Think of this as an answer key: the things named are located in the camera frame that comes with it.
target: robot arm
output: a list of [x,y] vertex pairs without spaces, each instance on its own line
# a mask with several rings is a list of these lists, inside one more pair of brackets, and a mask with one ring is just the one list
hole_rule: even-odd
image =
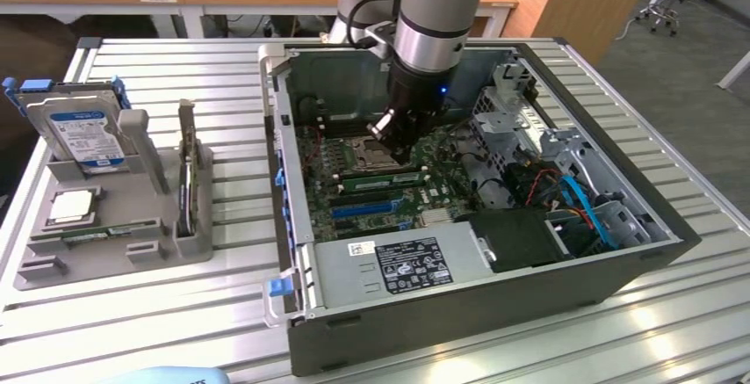
[[[389,47],[389,52],[383,52],[379,46],[373,53],[392,58],[388,103],[377,122],[368,125],[369,134],[389,150],[393,160],[407,163],[411,147],[444,112],[446,94],[479,0],[395,0],[357,5],[360,1],[339,1],[340,24],[348,20],[351,9],[359,6],[351,20],[351,35],[361,37],[363,30],[365,36]],[[393,18],[397,18],[395,23],[387,22]],[[365,46],[377,43],[369,39]]]

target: metal bracket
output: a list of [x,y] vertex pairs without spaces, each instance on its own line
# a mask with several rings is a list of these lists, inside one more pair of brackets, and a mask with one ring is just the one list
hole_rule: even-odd
[[369,47],[368,50],[375,54],[383,61],[392,56],[392,48],[396,37],[396,23],[392,21],[384,21],[379,24],[371,25],[364,29],[364,35],[372,37],[377,41],[375,47]]
[[281,65],[287,63],[291,54],[287,53],[284,44],[268,43],[257,48],[257,65],[260,67],[260,91],[263,94],[263,115],[271,116],[271,101],[268,97],[268,81],[276,74]]

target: blue cable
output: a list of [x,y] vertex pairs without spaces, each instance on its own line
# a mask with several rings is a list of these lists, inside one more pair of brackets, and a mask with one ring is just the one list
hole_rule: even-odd
[[[615,242],[611,241],[610,233],[607,232],[607,229],[602,226],[599,218],[596,217],[596,213],[594,213],[594,209],[591,208],[591,204],[588,203],[588,198],[586,198],[586,192],[583,192],[582,186],[578,185],[578,182],[575,182],[575,179],[571,176],[562,175],[560,180],[564,181],[564,183],[571,187],[572,192],[575,192],[575,196],[578,197],[578,200],[582,202],[583,210],[586,211],[586,214],[591,219],[591,223],[594,223],[596,232],[599,232],[600,241],[604,242],[612,249],[618,249],[618,245]],[[564,190],[562,190],[562,195],[568,205],[571,205],[572,204],[571,195]]]

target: metal slatted surface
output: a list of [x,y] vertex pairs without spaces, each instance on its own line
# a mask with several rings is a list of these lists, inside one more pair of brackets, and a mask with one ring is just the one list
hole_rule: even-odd
[[[570,49],[551,40],[528,44],[702,234],[675,263],[599,306],[293,378],[284,330],[265,328],[259,300],[257,283],[277,270],[252,63],[259,41],[105,40],[72,71],[123,77],[131,102],[151,113],[157,147],[177,144],[176,99],[196,101],[199,137],[216,152],[216,253],[203,264],[163,271],[24,293],[5,288],[0,380],[85,382],[156,365],[220,366],[235,382],[271,383],[716,382],[750,370],[746,219]],[[555,122],[570,122],[539,91]],[[41,183],[48,178],[42,173]]]

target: circuit board module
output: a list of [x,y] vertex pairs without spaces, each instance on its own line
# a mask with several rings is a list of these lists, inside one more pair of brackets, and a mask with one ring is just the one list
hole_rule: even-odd
[[423,228],[476,210],[448,139],[454,132],[451,125],[438,127],[399,165],[371,137],[327,138],[303,127],[297,145],[315,242]]

